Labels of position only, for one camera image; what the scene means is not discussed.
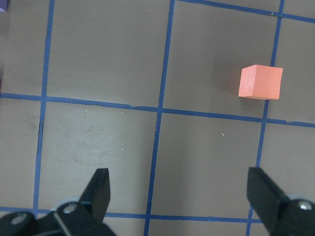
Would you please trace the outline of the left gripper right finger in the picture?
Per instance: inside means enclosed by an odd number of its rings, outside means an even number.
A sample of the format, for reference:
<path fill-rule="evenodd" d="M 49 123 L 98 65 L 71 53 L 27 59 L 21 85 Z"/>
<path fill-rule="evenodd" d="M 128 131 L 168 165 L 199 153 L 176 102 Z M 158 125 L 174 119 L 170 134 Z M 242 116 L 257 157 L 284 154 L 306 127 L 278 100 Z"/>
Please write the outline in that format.
<path fill-rule="evenodd" d="M 247 199 L 271 236 L 313 236 L 315 204 L 290 197 L 259 167 L 250 167 Z"/>

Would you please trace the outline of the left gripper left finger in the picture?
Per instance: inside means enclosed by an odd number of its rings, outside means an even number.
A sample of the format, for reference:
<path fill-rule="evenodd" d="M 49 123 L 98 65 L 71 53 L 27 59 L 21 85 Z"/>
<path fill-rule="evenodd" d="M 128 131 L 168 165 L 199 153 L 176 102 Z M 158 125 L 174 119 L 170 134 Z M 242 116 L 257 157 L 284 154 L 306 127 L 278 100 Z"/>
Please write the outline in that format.
<path fill-rule="evenodd" d="M 109 202 L 109 171 L 97 169 L 79 200 L 59 206 L 54 219 L 64 236 L 109 236 L 103 223 Z"/>

